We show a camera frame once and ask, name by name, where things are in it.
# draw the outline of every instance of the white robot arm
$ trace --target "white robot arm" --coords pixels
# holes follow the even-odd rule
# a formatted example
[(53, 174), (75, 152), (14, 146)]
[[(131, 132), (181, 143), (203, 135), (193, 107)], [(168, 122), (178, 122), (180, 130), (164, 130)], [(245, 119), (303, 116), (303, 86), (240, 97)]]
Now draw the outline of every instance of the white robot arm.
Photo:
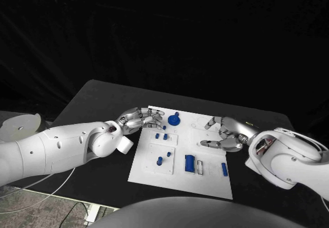
[(28, 176), (63, 172), (115, 149), (126, 153), (132, 142), (124, 135), (139, 127), (161, 128), (164, 112), (126, 110), (115, 121), (53, 127), (14, 142), (0, 144), (0, 186)]
[(329, 150), (317, 141), (281, 128), (258, 132), (251, 123), (229, 117), (213, 117), (204, 128), (214, 123), (223, 140), (200, 141), (203, 146), (236, 152), (246, 144), (245, 165), (269, 183), (284, 189), (301, 183), (329, 200)]

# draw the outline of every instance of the black tabletop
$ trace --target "black tabletop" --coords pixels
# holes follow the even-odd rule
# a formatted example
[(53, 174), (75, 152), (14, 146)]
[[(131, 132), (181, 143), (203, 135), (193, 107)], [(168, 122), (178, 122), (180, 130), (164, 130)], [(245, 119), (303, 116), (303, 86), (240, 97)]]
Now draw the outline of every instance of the black tabletop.
[[(56, 118), (53, 126), (115, 120), (126, 109), (147, 107), (148, 105), (209, 116), (229, 116), (240, 121), (252, 122), (261, 130), (272, 130), (275, 127), (291, 129), (288, 118), (279, 113), (96, 80), (88, 81), (83, 85)], [(115, 151), (108, 157), (95, 159), (77, 167), (56, 195), (112, 207), (124, 207), (142, 200), (168, 196), (191, 196), (225, 200), (128, 182), (139, 131), (126, 137), (134, 142), (128, 154), (124, 155)], [(226, 154), (232, 201), (285, 217), (305, 227), (327, 227), (329, 213), (318, 195), (301, 184), (297, 184), (290, 190), (274, 186), (245, 166), (246, 158), (246, 147), (242, 151)], [(54, 174), (30, 189), (51, 193), (66, 179), (69, 172)], [(38, 179), (40, 176), (28, 177), (15, 181), (11, 185), (21, 187)]]

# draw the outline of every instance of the black curtain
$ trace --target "black curtain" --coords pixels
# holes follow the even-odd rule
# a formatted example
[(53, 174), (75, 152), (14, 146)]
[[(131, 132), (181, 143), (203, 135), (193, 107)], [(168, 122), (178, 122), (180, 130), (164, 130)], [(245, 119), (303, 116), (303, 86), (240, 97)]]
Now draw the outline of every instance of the black curtain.
[(326, 140), (327, 1), (115, 4), (1, 1), (2, 88), (62, 107), (98, 79), (284, 113)]

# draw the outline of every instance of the small blue piece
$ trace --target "small blue piece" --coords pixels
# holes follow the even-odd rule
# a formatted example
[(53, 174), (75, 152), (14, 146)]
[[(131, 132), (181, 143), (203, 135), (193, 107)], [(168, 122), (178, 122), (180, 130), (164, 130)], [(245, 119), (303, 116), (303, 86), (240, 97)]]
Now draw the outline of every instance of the small blue piece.
[(161, 157), (157, 158), (155, 164), (157, 164), (157, 165), (161, 165), (161, 164), (163, 164), (163, 158), (161, 158)]
[(193, 172), (193, 155), (184, 155), (184, 171)]
[(174, 115), (168, 116), (167, 122), (170, 125), (177, 126), (180, 123), (178, 113), (174, 112)]
[(220, 168), (222, 168), (223, 176), (226, 177), (226, 176), (227, 176), (227, 170), (226, 170), (226, 165), (225, 165), (225, 163), (220, 164)]

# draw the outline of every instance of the floor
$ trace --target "floor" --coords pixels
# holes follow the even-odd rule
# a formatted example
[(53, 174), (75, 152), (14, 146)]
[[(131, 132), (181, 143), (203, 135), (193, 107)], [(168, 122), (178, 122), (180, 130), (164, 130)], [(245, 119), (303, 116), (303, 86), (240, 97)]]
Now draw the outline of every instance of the floor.
[[(21, 114), (24, 113), (0, 111), (0, 126), (5, 119)], [(14, 190), (15, 188), (10, 186), (1, 186), (0, 196)], [(0, 199), (0, 212), (27, 207), (38, 202), (44, 197), (44, 194), (23, 190)], [(57, 228), (75, 203), (76, 201), (73, 200), (50, 196), (31, 208), (10, 214), (0, 214), (0, 228)], [(112, 208), (100, 207), (96, 220), (102, 217), (102, 215), (108, 215), (112, 211)], [(77, 204), (62, 224), (62, 228), (83, 228), (83, 218), (85, 208), (82, 204)]]

